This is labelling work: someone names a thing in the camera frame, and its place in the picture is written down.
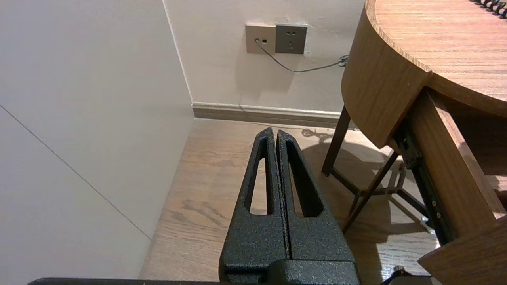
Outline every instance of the gray wall socket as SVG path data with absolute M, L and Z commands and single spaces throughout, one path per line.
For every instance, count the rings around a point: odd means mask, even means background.
M 305 25 L 276 25 L 276 46 L 277 53 L 305 53 L 306 42 Z

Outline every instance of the round wooden tabletop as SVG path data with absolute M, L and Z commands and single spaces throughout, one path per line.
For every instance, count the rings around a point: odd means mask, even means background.
M 470 0 L 368 0 L 365 10 L 393 49 L 431 70 L 428 86 L 507 117 L 506 19 Z

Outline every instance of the black cable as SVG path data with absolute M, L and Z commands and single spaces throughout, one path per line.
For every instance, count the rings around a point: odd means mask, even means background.
M 310 69 L 304 69 L 304 70 L 292 70 L 290 68 L 288 68 L 287 66 L 283 65 L 280 61 L 278 61 L 274 56 L 272 56 L 269 52 L 267 52 L 263 47 L 262 47 L 262 44 L 261 42 L 259 41 L 259 39 L 255 39 L 255 42 L 257 43 L 257 45 L 261 48 L 261 50 L 266 53 L 267 55 L 269 55 L 269 57 L 271 57 L 271 59 L 273 59 L 276 63 L 278 63 L 281 67 L 287 69 L 288 71 L 290 72 L 294 72 L 294 73 L 303 73 L 303 72 L 310 72 L 310 71 L 314 71 L 314 70 L 319 70 L 319 69 L 324 69 L 324 68 L 328 68 L 328 67 L 331 67 L 331 66 L 335 66 L 335 65 L 338 65 L 338 66 L 341 66 L 341 67 L 344 67 L 345 65 L 347 65 L 347 60 L 348 60 L 348 55 L 343 55 L 341 56 L 337 62 L 335 63 L 331 63 L 331 64 L 328 64 L 328 65 L 324 65 L 324 66 L 319 66 L 319 67 L 314 67 L 314 68 L 310 68 Z

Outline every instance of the wooden drawer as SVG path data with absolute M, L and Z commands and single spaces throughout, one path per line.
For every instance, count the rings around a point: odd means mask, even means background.
M 424 89 L 408 115 L 456 236 L 505 215 L 507 120 Z

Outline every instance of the baseboard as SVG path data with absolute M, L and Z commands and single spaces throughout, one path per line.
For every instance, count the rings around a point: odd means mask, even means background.
M 193 102 L 196 118 L 335 128 L 340 112 Z

